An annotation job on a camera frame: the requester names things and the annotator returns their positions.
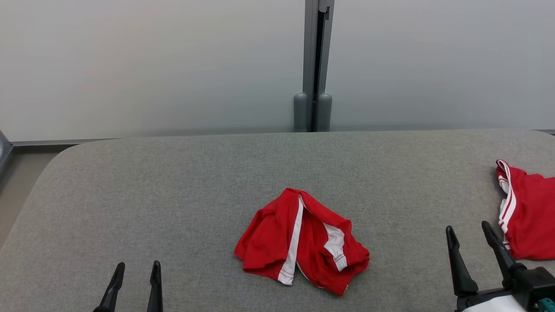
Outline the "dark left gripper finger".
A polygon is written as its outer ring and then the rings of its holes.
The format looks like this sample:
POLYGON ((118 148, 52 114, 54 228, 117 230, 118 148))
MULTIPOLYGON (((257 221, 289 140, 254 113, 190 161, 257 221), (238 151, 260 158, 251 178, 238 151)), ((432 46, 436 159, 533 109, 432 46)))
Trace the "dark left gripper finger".
POLYGON ((161 284, 161 264, 155 260, 150 275, 150 296, 147 312, 163 312, 163 289, 161 284))
POLYGON ((122 287, 124 280, 125 263, 120 262, 114 271, 114 274, 109 282, 109 285, 103 295, 103 298, 93 312, 115 312, 117 304, 118 292, 122 287))

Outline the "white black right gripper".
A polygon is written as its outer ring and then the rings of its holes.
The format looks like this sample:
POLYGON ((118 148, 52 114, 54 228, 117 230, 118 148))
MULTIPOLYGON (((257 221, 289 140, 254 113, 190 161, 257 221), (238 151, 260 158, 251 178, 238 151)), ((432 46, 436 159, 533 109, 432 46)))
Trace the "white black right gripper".
MULTIPOLYGON (((484 237, 492 248, 504 278, 511 278, 516 261, 503 241, 487 221, 481 222, 484 237)), ((471 278, 459 248, 460 243, 452 226, 446 227, 447 249, 451 268, 457 312, 527 312, 532 306, 532 291, 520 288, 479 290, 471 278)))

